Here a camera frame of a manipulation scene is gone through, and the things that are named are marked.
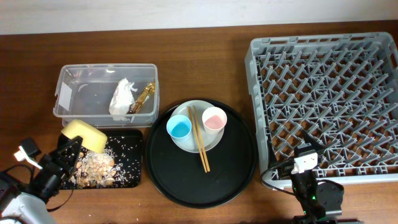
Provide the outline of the white tissue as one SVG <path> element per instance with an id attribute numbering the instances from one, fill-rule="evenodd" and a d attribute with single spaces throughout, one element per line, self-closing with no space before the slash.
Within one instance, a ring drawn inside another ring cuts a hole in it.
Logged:
<path id="1" fill-rule="evenodd" d="M 131 105 L 135 103 L 132 93 L 135 93 L 134 82 L 129 82 L 123 78 L 118 82 L 113 97 L 109 104 L 109 113 L 113 115 L 114 121 L 127 121 L 124 115 L 128 114 Z"/>

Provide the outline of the grey dishwasher rack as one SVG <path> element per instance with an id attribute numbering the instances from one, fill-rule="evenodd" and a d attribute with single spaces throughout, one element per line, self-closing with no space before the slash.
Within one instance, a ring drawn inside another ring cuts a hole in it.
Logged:
<path id="1" fill-rule="evenodd" d="M 326 149 L 314 174 L 340 184 L 397 180 L 397 46 L 387 32 L 264 37 L 245 57 L 265 185 L 306 131 Z"/>

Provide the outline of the wooden chopstick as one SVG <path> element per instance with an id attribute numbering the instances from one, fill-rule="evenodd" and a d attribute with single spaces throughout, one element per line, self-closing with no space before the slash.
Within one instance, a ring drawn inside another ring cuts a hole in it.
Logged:
<path id="1" fill-rule="evenodd" d="M 205 151 L 205 145 L 204 145 L 203 137 L 202 137 L 202 134 L 201 134 L 200 125 L 199 125 L 199 122 L 198 122 L 197 111 L 196 111 L 196 108 L 194 106 L 192 106 L 192 108 L 193 108 L 194 122 L 195 122 L 195 126 L 196 126 L 196 129 L 197 129 L 197 137 L 198 137 L 198 142 L 199 142 L 199 152 L 200 152 L 201 158 L 203 159 L 203 164 L 205 166 L 205 172 L 210 172 L 210 165 L 208 163 L 208 159 L 207 159 L 207 155 L 206 155 L 206 151 Z"/>
<path id="2" fill-rule="evenodd" d="M 192 111 L 191 111 L 189 106 L 187 108 L 188 108 L 188 115 L 189 115 L 190 121 L 192 123 L 193 135 L 194 135 L 194 138 L 195 138 L 195 142 L 197 144 L 197 148 L 198 148 L 198 152 L 199 152 L 199 155 L 200 155 L 201 163 L 203 165 L 203 169 L 204 169 L 205 173 L 207 173 L 208 170 L 206 168 L 205 160 L 204 160 L 203 154 L 201 152 L 201 145 L 200 145 L 200 142 L 199 142 L 197 129 L 196 129 L 195 122 L 194 122 L 194 119 L 193 119 Z"/>

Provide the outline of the gold snack wrapper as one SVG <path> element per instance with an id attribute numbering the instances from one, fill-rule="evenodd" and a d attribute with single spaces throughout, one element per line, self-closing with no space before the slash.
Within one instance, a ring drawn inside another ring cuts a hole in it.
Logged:
<path id="1" fill-rule="evenodd" d="M 128 114 L 137 114 L 143 104 L 155 93 L 155 83 L 149 83 L 139 95 L 138 99 L 129 107 Z"/>

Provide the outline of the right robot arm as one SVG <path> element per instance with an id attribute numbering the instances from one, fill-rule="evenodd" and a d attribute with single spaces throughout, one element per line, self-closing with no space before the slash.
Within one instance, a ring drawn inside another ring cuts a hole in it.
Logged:
<path id="1" fill-rule="evenodd" d="M 293 169 L 289 171 L 292 188 L 303 215 L 293 217 L 294 224 L 363 224 L 356 219 L 340 220 L 344 187 L 332 180 L 318 180 L 313 173 L 326 149 L 307 132 L 304 143 L 294 148 Z"/>

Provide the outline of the yellow bowl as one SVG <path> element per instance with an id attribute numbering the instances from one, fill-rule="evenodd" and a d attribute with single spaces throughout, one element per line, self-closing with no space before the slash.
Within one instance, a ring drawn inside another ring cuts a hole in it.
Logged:
<path id="1" fill-rule="evenodd" d="M 83 139 L 81 145 L 98 154 L 104 153 L 108 140 L 108 137 L 103 132 L 79 119 L 68 123 L 61 130 L 61 133 L 68 139 L 73 139 L 77 136 L 81 137 Z"/>

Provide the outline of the white label on bin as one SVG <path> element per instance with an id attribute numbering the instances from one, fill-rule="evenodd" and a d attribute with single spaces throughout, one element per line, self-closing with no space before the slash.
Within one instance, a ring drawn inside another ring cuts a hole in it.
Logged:
<path id="1" fill-rule="evenodd" d="M 66 83 L 63 82 L 60 89 L 58 104 L 65 110 L 69 111 L 71 97 L 72 97 L 72 89 Z"/>

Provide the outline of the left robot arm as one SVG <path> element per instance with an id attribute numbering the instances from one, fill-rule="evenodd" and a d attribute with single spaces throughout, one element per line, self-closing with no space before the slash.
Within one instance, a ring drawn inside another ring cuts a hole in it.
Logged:
<path id="1" fill-rule="evenodd" d="M 29 183 L 23 183 L 9 174 L 18 165 L 1 171 L 1 223 L 55 223 L 50 213 L 60 207 L 47 208 L 47 203 L 72 177 L 83 138 L 64 137 L 61 142 L 58 148 L 36 162 L 35 157 L 41 151 L 35 141 L 32 138 L 21 141 L 14 156 L 18 161 L 27 160 L 33 165 L 22 165 L 30 172 L 30 179 Z"/>

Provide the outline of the blue cup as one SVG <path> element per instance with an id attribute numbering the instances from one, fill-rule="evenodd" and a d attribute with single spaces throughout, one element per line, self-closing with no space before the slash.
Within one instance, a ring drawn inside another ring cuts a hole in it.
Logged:
<path id="1" fill-rule="evenodd" d="M 183 142 L 189 138 L 192 123 L 186 116 L 177 114 L 167 121 L 166 130 L 174 141 Z"/>

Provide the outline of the round black tray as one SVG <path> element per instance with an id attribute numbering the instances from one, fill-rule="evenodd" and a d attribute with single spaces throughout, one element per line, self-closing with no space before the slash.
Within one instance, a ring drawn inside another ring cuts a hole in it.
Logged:
<path id="1" fill-rule="evenodd" d="M 205 172 L 197 153 L 179 148 L 169 136 L 169 109 L 153 124 L 144 150 L 149 177 L 169 200 L 191 208 L 211 208 L 234 199 L 250 182 L 258 157 L 256 140 L 241 115 L 228 105 L 209 101 L 226 112 L 221 141 L 206 155 Z"/>

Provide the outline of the clear plastic bin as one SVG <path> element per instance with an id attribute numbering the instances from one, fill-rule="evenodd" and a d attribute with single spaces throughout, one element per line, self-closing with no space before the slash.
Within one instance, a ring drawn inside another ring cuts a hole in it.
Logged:
<path id="1" fill-rule="evenodd" d="M 151 82 L 156 86 L 158 70 L 152 63 L 99 63 L 65 65 L 55 90 L 57 97 L 53 114 L 62 119 L 65 126 L 74 119 L 80 119 L 98 129 L 106 128 L 143 128 L 150 127 L 159 114 L 159 89 L 143 104 L 137 114 L 126 114 L 127 121 L 114 121 L 109 113 L 109 104 L 118 82 L 127 78 L 134 82 L 137 91 L 133 94 L 138 99 L 143 89 Z M 72 89 L 70 110 L 58 104 L 62 83 Z"/>

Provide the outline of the grey plate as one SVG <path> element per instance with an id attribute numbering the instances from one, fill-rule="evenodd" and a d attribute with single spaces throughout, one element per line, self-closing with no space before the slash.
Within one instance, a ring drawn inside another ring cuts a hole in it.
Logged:
<path id="1" fill-rule="evenodd" d="M 193 110 L 193 107 L 195 107 L 196 112 L 197 112 L 197 117 L 200 125 L 200 131 L 201 131 L 201 136 L 203 138 L 203 143 L 205 145 L 205 151 L 209 151 L 213 149 L 220 141 L 221 138 L 223 137 L 224 129 L 222 129 L 220 132 L 217 134 L 208 134 L 203 126 L 201 117 L 203 112 L 210 107 L 214 107 L 211 103 L 203 100 L 190 100 L 182 103 L 181 105 L 177 106 L 176 109 L 173 110 L 173 113 L 171 116 L 175 115 L 182 115 L 186 116 L 187 118 L 189 117 L 188 114 L 188 109 L 187 107 L 191 107 L 191 110 Z M 175 138 L 172 138 L 172 141 L 182 150 L 187 151 L 187 152 L 192 152 L 192 153 L 199 153 L 197 142 L 195 140 L 195 135 L 193 134 L 193 131 L 188 135 L 187 139 L 184 141 L 179 141 Z"/>

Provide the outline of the pink cup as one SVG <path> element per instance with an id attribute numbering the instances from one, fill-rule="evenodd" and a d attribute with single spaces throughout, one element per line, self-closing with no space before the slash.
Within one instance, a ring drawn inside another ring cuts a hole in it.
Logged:
<path id="1" fill-rule="evenodd" d="M 227 115 L 219 107 L 209 107 L 202 114 L 202 123 L 208 134 L 219 133 L 227 123 Z"/>

